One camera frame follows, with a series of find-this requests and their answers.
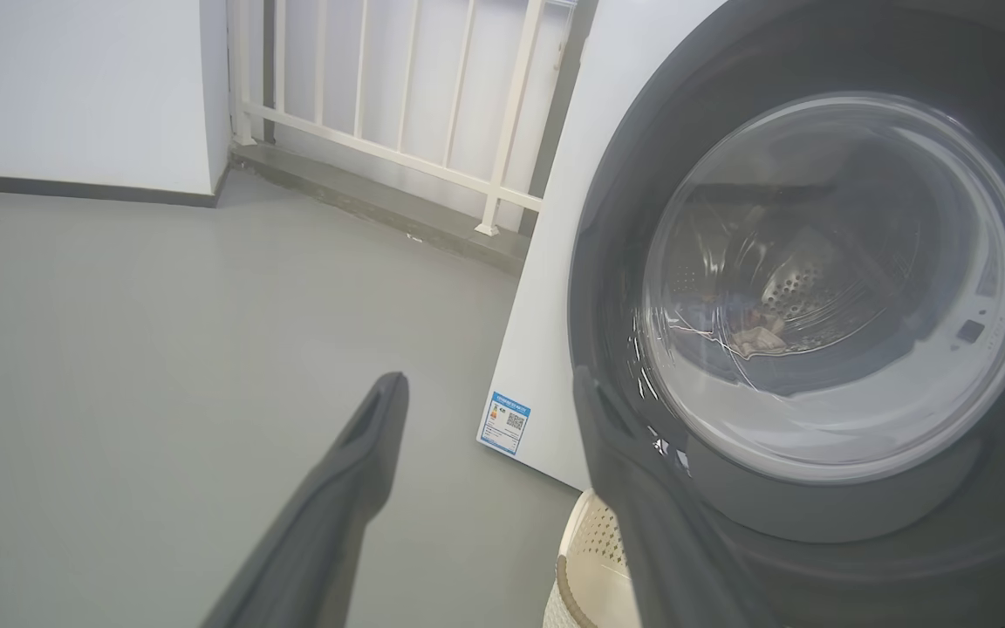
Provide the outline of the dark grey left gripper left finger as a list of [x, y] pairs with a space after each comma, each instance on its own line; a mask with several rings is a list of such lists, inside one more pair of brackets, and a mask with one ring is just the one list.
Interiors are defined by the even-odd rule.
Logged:
[[203, 627], [343, 627], [366, 526], [393, 488], [408, 409], [380, 375], [232, 577]]

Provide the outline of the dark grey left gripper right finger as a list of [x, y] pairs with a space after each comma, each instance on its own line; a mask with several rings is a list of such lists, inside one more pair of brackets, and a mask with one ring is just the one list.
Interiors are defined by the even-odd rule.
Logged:
[[765, 600], [685, 469], [589, 367], [573, 397], [594, 492], [614, 510], [645, 627], [762, 627]]

